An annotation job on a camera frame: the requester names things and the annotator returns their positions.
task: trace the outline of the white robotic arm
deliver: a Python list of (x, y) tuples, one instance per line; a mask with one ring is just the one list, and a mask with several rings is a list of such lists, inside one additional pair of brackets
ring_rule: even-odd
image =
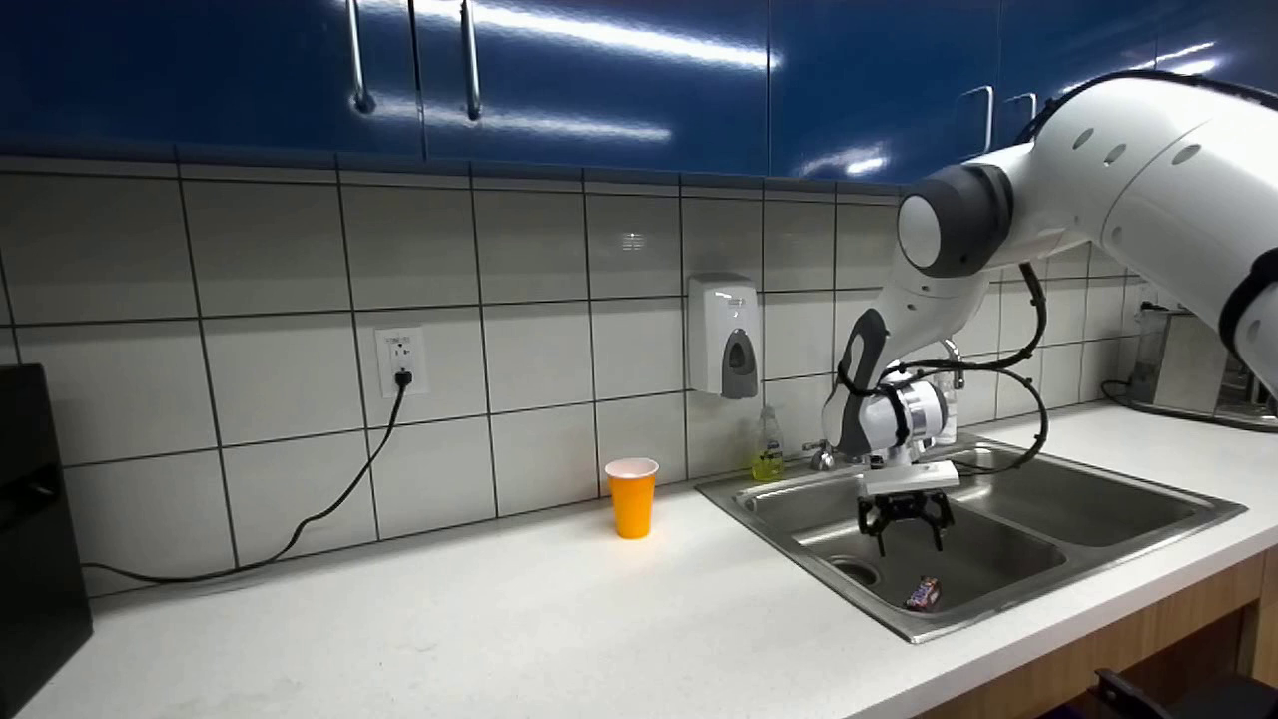
[(953, 334), (988, 270), (1075, 244), (1175, 295), (1278, 391), (1278, 98), (1127, 73), (1053, 105), (1026, 142), (932, 175), (898, 206), (898, 263), (846, 334), (832, 441), (865, 500), (953, 487), (918, 463), (941, 399), (890, 359)]

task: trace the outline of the stainless steel sink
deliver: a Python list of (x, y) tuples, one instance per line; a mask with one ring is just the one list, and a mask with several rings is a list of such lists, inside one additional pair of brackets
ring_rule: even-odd
[[(941, 551), (924, 523), (890, 523), (886, 555), (877, 555), (877, 544), (856, 523), (857, 491), (840, 472), (709, 484), (701, 496), (912, 644), (958, 631), (1242, 512), (1210, 496), (1042, 453), (1009, 473), (958, 465), (961, 487), (952, 491), (953, 527), (941, 532)], [(933, 604), (908, 607), (924, 587), (933, 587)]]

